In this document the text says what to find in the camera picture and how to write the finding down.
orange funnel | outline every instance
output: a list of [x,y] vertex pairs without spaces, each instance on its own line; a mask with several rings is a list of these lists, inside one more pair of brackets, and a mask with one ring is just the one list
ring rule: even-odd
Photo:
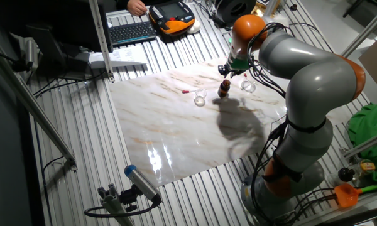
[[361,189],[355,189],[352,185],[345,183],[334,188],[338,198],[338,202],[342,207],[351,207],[358,202]]

aluminum profile table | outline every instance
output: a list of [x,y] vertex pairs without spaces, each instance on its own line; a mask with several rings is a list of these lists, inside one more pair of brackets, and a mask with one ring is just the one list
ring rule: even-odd
[[[289,7],[298,5],[292,12]],[[180,38],[172,38],[174,42],[165,44],[157,38],[154,41],[139,43],[146,53],[147,66],[117,67],[114,76],[117,82],[164,72],[169,69],[203,62],[217,57],[224,57],[229,52],[230,34],[224,29],[217,29],[207,19],[205,13],[196,5],[188,4],[197,20],[201,23],[199,33]],[[312,24],[308,13],[297,0],[288,0],[283,14],[291,23],[303,22]],[[108,22],[114,26],[147,21],[148,18],[131,16],[126,11],[107,14]],[[300,40],[330,51],[328,44],[316,32],[303,27],[294,26],[294,35]],[[40,78],[33,82],[30,89],[36,92],[47,80]],[[54,85],[70,81],[57,80]],[[70,171],[65,160],[61,159],[45,171],[47,181],[50,214],[53,225],[117,225],[110,218],[91,218],[84,215],[84,209],[100,206],[98,187],[114,183],[118,191],[127,190],[131,182],[124,176],[124,167],[131,164],[123,139],[116,111],[109,93],[111,84],[105,78],[95,82],[77,83],[53,89],[38,98],[50,120],[69,145],[77,159],[78,170]],[[341,107],[343,114],[349,118],[369,100],[362,94],[352,103]],[[38,169],[47,162],[60,157],[60,152],[49,140],[40,127],[35,127],[31,117],[33,141]],[[346,122],[334,126],[334,139],[330,150],[319,161],[326,174],[333,173],[347,163],[340,158],[339,148],[350,148],[347,138]],[[132,217],[136,225],[254,225],[255,219],[250,215],[240,200],[240,186],[245,177],[254,171],[256,156],[223,164],[221,166],[197,173],[159,187],[164,203],[160,208],[139,216]],[[49,209],[46,207],[42,175],[39,173],[41,196],[47,225]],[[293,203],[304,195],[294,198]],[[358,205],[372,202],[377,194],[366,195]],[[150,206],[145,197],[139,197],[138,209]],[[297,225],[315,225],[317,222],[335,217],[342,212],[336,202],[322,202],[308,209],[296,223]]]

green cloth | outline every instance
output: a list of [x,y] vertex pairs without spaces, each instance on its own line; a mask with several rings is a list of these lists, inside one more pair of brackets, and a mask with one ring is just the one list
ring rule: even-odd
[[[349,121],[349,138],[354,146],[360,145],[368,139],[377,136],[377,104],[369,104],[351,117]],[[362,151],[363,159],[370,159],[377,168],[377,145]],[[371,178],[377,182],[377,169]]]

keyboard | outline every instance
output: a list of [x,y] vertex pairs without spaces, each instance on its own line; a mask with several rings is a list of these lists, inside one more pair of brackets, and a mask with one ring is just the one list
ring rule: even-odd
[[130,45],[142,41],[153,40],[156,37],[156,31],[150,22],[141,22],[113,26],[109,28],[112,45]]

marble surface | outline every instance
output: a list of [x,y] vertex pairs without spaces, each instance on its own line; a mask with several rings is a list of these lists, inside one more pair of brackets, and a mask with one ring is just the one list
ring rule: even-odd
[[[220,99],[223,81],[217,66],[225,58],[176,68],[110,86],[129,157],[156,186],[261,151],[271,123],[283,117],[285,100],[256,83],[241,89],[243,76],[231,79],[229,98]],[[288,80],[273,77],[284,89]],[[194,104],[194,93],[206,89],[205,106]],[[348,118],[335,111],[333,124]]]

